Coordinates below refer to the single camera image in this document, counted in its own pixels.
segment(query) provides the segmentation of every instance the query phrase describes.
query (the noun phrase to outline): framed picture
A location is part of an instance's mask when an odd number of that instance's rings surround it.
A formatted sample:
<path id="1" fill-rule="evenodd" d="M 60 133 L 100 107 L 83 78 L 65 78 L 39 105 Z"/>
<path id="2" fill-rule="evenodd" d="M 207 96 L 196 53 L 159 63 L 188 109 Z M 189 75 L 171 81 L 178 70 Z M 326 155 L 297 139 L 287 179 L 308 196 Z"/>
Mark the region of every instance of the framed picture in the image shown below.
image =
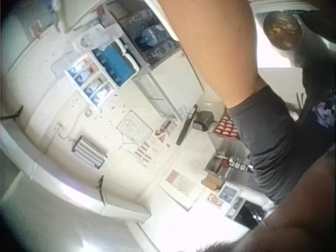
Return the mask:
<path id="1" fill-rule="evenodd" d="M 236 197 L 238 197 L 240 193 L 241 193 L 240 189 L 237 189 L 228 184 L 224 184 L 218 197 L 227 202 L 228 204 L 232 204 L 233 202 L 235 202 Z"/>

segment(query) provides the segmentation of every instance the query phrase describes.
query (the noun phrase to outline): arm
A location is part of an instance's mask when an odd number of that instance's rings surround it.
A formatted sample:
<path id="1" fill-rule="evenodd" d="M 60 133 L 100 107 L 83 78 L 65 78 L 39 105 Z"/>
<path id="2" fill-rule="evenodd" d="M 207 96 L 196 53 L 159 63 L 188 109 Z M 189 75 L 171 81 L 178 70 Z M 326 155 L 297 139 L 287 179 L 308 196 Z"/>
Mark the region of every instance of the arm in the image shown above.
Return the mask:
<path id="1" fill-rule="evenodd" d="M 251 151 L 259 187 L 281 204 L 304 169 L 291 150 L 295 125 L 258 76 L 256 32 L 247 0 L 160 0 L 191 62 L 222 98 Z"/>
<path id="2" fill-rule="evenodd" d="M 261 89 L 256 31 L 247 0 L 160 0 L 206 82 L 232 108 Z"/>

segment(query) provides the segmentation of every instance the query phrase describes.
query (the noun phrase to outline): forearm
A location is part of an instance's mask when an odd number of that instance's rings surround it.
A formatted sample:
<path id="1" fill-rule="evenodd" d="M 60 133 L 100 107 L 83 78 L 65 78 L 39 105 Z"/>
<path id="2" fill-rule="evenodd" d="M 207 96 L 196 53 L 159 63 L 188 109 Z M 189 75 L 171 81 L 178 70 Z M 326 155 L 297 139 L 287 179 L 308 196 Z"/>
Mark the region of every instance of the forearm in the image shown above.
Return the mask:
<path id="1" fill-rule="evenodd" d="M 183 49 L 231 108 L 259 90 L 256 32 L 247 0 L 160 0 Z"/>

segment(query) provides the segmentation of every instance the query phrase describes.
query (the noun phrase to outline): water bottle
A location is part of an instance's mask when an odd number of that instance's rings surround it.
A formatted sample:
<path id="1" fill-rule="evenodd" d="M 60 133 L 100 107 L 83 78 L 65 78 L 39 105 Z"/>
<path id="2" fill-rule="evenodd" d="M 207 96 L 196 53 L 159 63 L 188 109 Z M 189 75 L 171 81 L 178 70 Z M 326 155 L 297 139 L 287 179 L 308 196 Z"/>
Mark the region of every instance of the water bottle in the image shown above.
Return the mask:
<path id="1" fill-rule="evenodd" d="M 140 10 L 134 13 L 130 17 L 128 23 L 131 24 L 131 23 L 137 23 L 140 21 L 150 22 L 153 18 L 154 18 L 154 14 L 150 9 L 143 9 L 143 10 Z"/>
<path id="2" fill-rule="evenodd" d="M 142 32 L 141 43 L 149 46 L 155 46 L 169 38 L 169 33 L 163 25 L 153 25 Z"/>
<path id="3" fill-rule="evenodd" d="M 176 44 L 173 39 L 169 38 L 149 50 L 147 60 L 149 64 L 153 65 L 171 54 L 174 50 L 176 50 Z"/>

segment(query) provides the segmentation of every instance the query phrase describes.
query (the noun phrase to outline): poster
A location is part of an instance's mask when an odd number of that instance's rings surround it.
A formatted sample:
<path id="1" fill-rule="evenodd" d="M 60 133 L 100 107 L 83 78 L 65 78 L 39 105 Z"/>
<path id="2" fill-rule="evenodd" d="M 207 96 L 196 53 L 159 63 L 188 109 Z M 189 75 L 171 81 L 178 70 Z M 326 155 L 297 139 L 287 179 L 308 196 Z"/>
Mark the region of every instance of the poster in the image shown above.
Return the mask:
<path id="1" fill-rule="evenodd" d="M 189 196 L 196 183 L 192 182 L 182 174 L 172 170 L 166 181 L 185 196 Z"/>

